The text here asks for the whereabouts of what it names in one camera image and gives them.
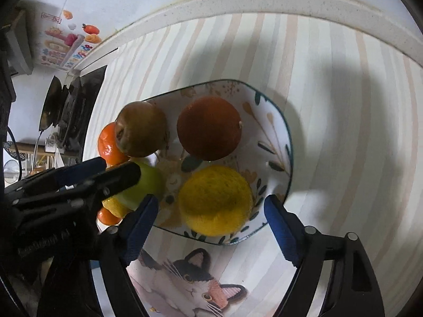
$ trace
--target brown kiwi fruit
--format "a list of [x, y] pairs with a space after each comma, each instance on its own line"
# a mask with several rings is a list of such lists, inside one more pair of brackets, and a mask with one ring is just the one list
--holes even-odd
[[165, 146], [167, 128], [161, 109], [134, 101], [122, 108], [116, 119], [116, 145], [127, 156], [146, 157]]
[[192, 156], [215, 161], [236, 149], [242, 133], [234, 106], [217, 96], [196, 99], [186, 106], [176, 126], [179, 141]]

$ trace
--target striped tablecloth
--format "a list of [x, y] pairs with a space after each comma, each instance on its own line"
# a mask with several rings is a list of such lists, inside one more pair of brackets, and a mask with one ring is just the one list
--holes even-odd
[[[130, 101], [219, 78], [245, 81], [280, 106], [291, 128], [295, 164], [287, 209], [323, 233], [356, 232], [387, 316], [399, 312], [423, 276], [420, 66], [346, 26], [263, 13], [183, 22], [117, 51], [90, 120], [85, 160], [98, 155], [101, 129]], [[154, 228], [145, 245], [157, 262], [198, 247], [211, 254], [217, 280], [248, 290], [225, 316], [272, 316], [294, 268], [268, 227], [234, 246]], [[323, 296], [319, 289], [310, 315], [317, 315]]]

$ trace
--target plate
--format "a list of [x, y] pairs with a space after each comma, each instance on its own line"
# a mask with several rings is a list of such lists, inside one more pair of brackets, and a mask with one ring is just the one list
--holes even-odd
[[[194, 100], [219, 96], [229, 101], [242, 121], [240, 144], [229, 156], [218, 161], [201, 161], [182, 147], [176, 131], [178, 116]], [[255, 234], [267, 224], [264, 198], [276, 194], [284, 202], [292, 179], [292, 141], [280, 109], [265, 95], [246, 83], [218, 80], [197, 84], [155, 96], [146, 101], [158, 106], [169, 126], [166, 149], [150, 155], [151, 165], [161, 170], [166, 179], [164, 198], [154, 225], [177, 235], [211, 244], [236, 244]], [[224, 165], [239, 172], [250, 184], [254, 207], [249, 220], [235, 234], [207, 237], [196, 233], [181, 221], [178, 192], [196, 171], [210, 165]]]

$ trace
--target yellow lemon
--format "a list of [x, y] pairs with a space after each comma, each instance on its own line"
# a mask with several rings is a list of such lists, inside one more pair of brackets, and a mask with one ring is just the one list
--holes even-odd
[[115, 196], [103, 200], [103, 206], [104, 208], [108, 209], [111, 214], [119, 218], [123, 218], [129, 212], [132, 212], [131, 209], [128, 209], [125, 205], [122, 205]]
[[185, 224], [205, 236], [221, 236], [242, 228], [252, 209], [250, 185], [224, 166], [194, 173], [182, 186], [178, 204]]

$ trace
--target cat face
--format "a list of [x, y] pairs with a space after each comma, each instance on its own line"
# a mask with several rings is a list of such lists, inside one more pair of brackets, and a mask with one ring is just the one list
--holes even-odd
[[197, 308], [223, 317], [222, 310], [230, 301], [240, 299], [247, 293], [240, 285], [221, 285], [208, 270], [210, 255], [204, 249], [192, 251], [182, 260], [165, 262], [175, 287]]

